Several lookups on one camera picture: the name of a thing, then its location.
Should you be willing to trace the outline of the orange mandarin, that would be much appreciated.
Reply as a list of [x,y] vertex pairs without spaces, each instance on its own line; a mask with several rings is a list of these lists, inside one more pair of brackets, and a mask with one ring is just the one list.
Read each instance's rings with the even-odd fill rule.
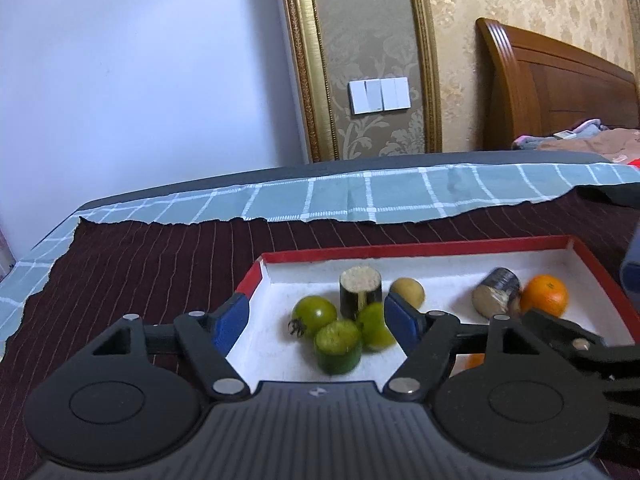
[[520,297],[520,312],[541,310],[559,318],[570,301],[565,283],[549,274],[534,276],[523,288]]
[[462,356],[457,356],[456,367],[460,370],[472,370],[472,368],[483,364],[484,361],[484,353],[462,354]]

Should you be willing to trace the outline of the green tomato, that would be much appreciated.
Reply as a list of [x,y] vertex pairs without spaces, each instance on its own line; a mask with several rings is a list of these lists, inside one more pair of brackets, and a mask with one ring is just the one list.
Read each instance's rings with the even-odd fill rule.
[[337,308],[331,301],[321,296],[306,296],[296,302],[290,320],[288,333],[298,338],[314,338],[324,326],[337,319]]
[[385,324],[382,302],[368,304],[356,317],[363,344],[371,351],[383,351],[396,344],[396,340]]

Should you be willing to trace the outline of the sugarcane piece white end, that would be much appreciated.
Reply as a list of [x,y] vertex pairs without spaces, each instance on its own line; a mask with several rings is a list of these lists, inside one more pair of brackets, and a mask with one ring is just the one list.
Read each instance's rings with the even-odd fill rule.
[[352,266],[340,275],[340,310],[354,320],[369,304],[382,301],[382,278],[372,266]]

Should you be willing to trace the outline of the black sugarcane piece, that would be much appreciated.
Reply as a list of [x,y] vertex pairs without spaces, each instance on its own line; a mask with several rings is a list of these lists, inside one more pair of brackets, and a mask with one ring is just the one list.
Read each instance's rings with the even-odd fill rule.
[[473,289],[472,306],[484,318],[510,315],[520,296],[521,282],[511,270],[491,270]]

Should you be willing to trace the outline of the cut green lime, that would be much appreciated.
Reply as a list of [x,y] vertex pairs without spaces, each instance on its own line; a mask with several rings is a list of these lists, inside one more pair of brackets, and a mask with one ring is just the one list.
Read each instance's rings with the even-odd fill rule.
[[314,335],[314,355],[320,370],[327,375],[343,375],[361,359],[362,335],[352,320],[335,320]]

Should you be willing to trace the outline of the red shallow cardboard box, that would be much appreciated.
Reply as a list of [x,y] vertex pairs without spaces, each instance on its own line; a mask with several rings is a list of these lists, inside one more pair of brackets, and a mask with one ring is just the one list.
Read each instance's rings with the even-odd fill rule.
[[413,278],[425,292],[420,312],[444,311],[469,324],[486,321],[472,305],[472,292],[490,271],[507,268],[523,284],[549,274],[567,287],[567,320],[612,346],[639,339],[639,315],[620,286],[583,242],[568,235],[265,252],[237,288],[248,299],[248,323],[227,356],[250,387],[262,380],[328,380],[311,344],[290,335],[288,320],[306,296],[338,304],[338,281],[353,266],[380,272],[384,288]]

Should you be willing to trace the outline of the dark maroon striped cloth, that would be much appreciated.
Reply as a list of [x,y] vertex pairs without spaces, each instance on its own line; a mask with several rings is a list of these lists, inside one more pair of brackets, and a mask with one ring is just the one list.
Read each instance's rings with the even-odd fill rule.
[[33,388],[124,314],[169,322],[213,311],[265,252],[574,235],[617,275],[639,222],[634,185],[581,186],[539,204],[475,209],[422,222],[375,224],[262,219],[171,224],[80,220],[48,282],[28,298],[1,362],[1,474],[21,479],[39,463],[23,408]]

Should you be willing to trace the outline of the teal checked tablecloth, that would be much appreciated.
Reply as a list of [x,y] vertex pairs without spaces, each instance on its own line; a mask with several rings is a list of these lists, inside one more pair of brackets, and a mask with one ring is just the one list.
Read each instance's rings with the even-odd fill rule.
[[526,162],[501,153],[498,162],[347,169],[328,165],[260,170],[104,198],[82,206],[44,238],[1,284],[1,339],[25,318],[30,296],[47,284],[55,261],[72,244],[80,219],[192,224],[210,220],[331,220],[425,223],[434,238],[578,234],[616,263],[639,222],[639,171],[612,162],[585,164],[574,154]]

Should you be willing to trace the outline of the clothes pile on bed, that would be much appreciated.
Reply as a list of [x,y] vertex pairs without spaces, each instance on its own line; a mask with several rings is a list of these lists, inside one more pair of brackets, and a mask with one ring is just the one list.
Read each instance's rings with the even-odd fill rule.
[[572,130],[551,136],[519,136],[512,150],[578,152],[602,156],[614,164],[639,167],[638,129],[608,128],[598,118],[588,119]]

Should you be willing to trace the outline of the wooden bed headboard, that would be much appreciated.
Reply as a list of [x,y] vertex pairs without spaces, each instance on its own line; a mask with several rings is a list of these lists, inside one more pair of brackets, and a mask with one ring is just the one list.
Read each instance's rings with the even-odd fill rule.
[[485,150],[510,148],[519,136],[550,136],[598,118],[637,128],[634,74],[604,58],[526,29],[478,18],[492,65]]

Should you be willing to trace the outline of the white wall switch panel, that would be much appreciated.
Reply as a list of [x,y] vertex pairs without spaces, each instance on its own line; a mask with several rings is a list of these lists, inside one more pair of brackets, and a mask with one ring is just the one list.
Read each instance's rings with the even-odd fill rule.
[[407,77],[352,80],[347,88],[355,115],[396,112],[411,107]]

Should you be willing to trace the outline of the gold picture frame panel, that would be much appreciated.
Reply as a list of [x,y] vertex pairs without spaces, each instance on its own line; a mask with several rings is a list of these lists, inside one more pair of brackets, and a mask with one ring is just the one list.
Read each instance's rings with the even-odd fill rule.
[[[281,0],[310,162],[442,151],[430,0]],[[408,80],[407,107],[357,114],[348,85]]]

